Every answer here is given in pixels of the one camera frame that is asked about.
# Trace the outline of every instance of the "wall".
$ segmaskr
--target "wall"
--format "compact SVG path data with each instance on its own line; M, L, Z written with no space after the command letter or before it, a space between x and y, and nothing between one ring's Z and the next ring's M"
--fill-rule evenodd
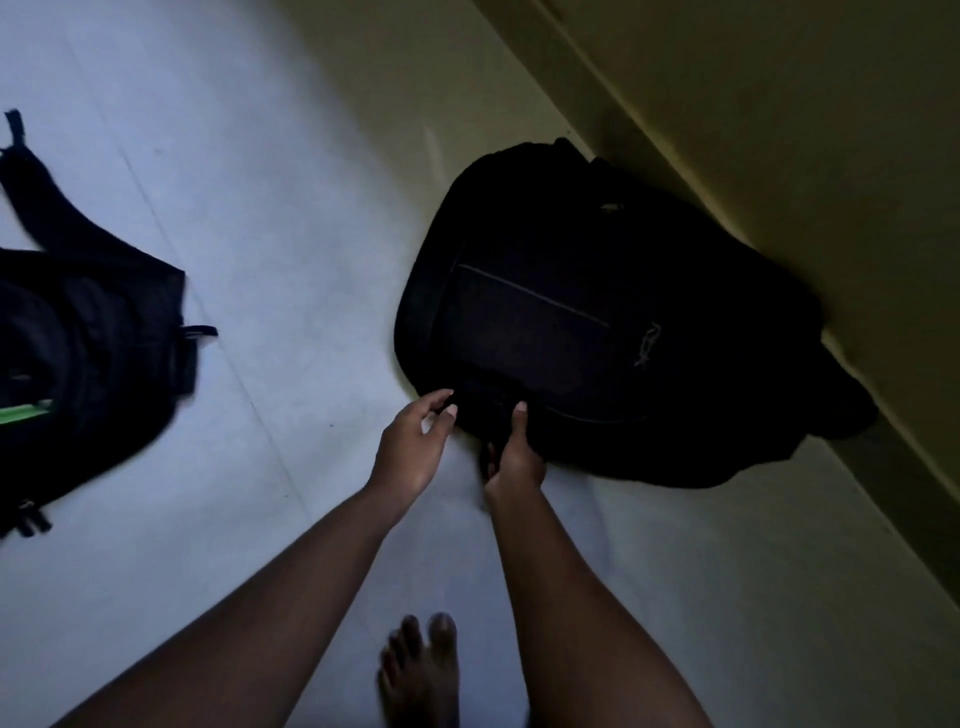
M692 189L734 234L817 290L842 356L955 488L960 6L549 0L537 12L530 0L477 4L528 65L530 47L517 48L510 32L529 38L551 23L683 180L663 186ZM565 89L565 113L588 115L570 98L586 82L553 86ZM592 145L602 135L584 136Z

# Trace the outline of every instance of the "backpack zipper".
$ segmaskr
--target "backpack zipper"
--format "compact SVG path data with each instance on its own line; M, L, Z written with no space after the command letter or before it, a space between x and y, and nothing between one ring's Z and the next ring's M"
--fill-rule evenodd
M46 533L53 528L40 509L36 507L36 504L26 498L21 500L16 507L16 519L13 525L25 539L34 535L34 527L40 533Z

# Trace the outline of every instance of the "white tile floor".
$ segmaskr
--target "white tile floor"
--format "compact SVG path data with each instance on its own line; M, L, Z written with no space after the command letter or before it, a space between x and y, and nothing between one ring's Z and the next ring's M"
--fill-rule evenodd
M0 0L0 106L220 327L153 447L0 546L0 716L49 723L365 479L407 400L396 302L471 160L569 133L468 0ZM0 244L27 245L5 207ZM380 642L452 612L467 726L525 693L470 444L391 535L291 720L378 724ZM556 471L595 567L720 726L947 726L960 613L823 444L680 493Z

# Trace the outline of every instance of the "foot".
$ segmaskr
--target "foot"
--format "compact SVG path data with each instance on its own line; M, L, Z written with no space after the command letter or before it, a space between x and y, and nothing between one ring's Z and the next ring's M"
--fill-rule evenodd
M450 615L436 614L427 632L430 644L423 643L417 618L404 617L380 653L376 682L390 728L460 725L457 626Z

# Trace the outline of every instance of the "toe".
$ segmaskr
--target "toe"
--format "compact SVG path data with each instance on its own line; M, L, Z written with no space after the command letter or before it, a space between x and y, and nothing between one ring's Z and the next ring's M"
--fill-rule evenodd
M400 674L400 668L396 663L394 651L390 647L384 647L383 651L380 652L380 673L389 685L396 684L396 679Z
M456 660L457 658L457 625L453 617L444 612L438 612L430 618L428 626L430 633L430 649L438 657Z
M390 640L387 642L387 646L394 654L396 664L400 669L403 669L403 666L407 664L407 647L403 643L403 637L400 635L399 630L394 630L390 633Z
M407 648L407 654L416 660L423 650L423 637L420 635L420 623L413 615L407 615L400 623L400 634Z

